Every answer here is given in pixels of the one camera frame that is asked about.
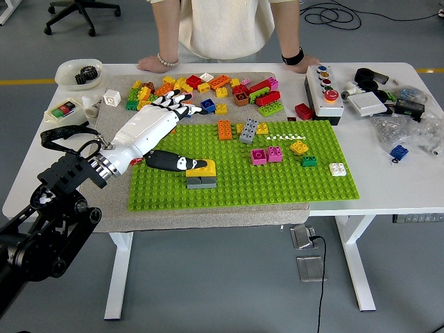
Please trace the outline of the person's left hand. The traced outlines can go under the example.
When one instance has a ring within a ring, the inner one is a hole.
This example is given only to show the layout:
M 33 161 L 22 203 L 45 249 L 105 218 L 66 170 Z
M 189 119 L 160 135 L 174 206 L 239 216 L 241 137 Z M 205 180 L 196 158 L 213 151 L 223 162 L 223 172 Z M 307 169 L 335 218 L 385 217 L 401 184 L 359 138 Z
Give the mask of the person's left hand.
M 320 60 L 311 55 L 305 55 L 304 58 L 297 64 L 289 66 L 292 72 L 298 74 L 305 74 L 309 66 L 320 65 Z

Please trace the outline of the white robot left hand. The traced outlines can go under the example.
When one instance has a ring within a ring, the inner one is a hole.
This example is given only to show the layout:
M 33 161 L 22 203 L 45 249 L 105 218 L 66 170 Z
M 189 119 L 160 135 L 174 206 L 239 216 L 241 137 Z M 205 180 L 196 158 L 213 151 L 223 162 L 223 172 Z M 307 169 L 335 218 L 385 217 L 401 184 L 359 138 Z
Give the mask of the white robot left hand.
M 112 148 L 101 151 L 114 176 L 122 175 L 130 162 L 140 157 L 149 167 L 164 171 L 181 172 L 207 166 L 205 160 L 155 149 L 181 119 L 195 113 L 207 114 L 206 110 L 185 103 L 188 98 L 177 90 L 167 92 L 144 106 L 117 132 L 111 142 Z

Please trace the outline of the person's right hand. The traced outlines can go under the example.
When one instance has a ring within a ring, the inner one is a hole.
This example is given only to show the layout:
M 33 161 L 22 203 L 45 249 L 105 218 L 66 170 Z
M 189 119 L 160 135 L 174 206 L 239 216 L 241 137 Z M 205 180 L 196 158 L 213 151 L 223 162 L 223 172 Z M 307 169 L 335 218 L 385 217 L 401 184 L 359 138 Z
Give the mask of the person's right hand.
M 149 71 L 151 73 L 162 74 L 168 71 L 168 67 L 164 66 L 156 55 L 150 55 L 139 60 L 137 68 L 142 71 Z

